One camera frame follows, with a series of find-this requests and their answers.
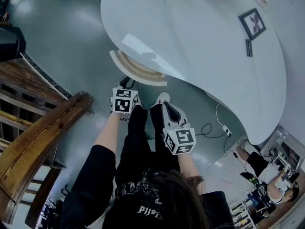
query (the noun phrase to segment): black shorts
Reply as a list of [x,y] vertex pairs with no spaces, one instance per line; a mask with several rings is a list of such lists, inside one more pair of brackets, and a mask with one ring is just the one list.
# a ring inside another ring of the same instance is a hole
[[256,177],[262,173],[268,166],[268,162],[264,160],[262,156],[260,156],[257,152],[252,152],[247,159],[247,163],[251,165],[253,168]]

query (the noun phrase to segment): power strip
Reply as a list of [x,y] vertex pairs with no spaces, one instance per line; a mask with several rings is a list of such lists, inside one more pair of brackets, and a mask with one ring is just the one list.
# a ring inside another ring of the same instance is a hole
[[232,132],[230,132],[229,128],[226,125],[223,125],[223,130],[228,136],[232,135]]

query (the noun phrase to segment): person in white shirt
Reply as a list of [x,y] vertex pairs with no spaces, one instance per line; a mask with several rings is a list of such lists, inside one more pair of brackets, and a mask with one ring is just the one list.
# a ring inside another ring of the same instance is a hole
[[253,168],[256,177],[267,184],[267,194],[270,200],[276,204],[294,201],[299,194],[298,187],[291,187],[291,183],[282,179],[286,174],[284,170],[279,171],[276,165],[267,162],[257,152],[249,154],[244,148],[236,148],[240,158]]

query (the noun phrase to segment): black and white marker cube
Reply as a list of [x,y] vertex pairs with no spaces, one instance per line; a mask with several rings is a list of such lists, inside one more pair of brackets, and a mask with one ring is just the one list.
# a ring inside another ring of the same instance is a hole
[[173,155],[188,154],[196,145],[194,128],[166,130],[164,142]]
[[131,114],[138,102],[138,91],[113,88],[112,111]]

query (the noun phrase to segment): person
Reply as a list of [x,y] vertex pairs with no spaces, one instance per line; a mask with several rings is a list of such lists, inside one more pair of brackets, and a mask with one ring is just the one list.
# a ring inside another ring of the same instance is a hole
[[64,201],[61,229],[234,228],[224,192],[206,193],[191,156],[174,156],[165,146],[162,103],[169,99],[161,93],[149,110],[155,128],[152,152],[145,134],[147,111],[139,98],[116,170],[121,114],[111,113]]
[[249,154],[244,146],[236,148],[241,159],[246,161],[254,170],[256,177],[267,184],[267,194],[273,203],[280,204],[294,201],[299,194],[299,188],[294,186],[288,188],[282,177],[286,174],[284,170],[279,171],[275,164],[269,163],[257,152]]

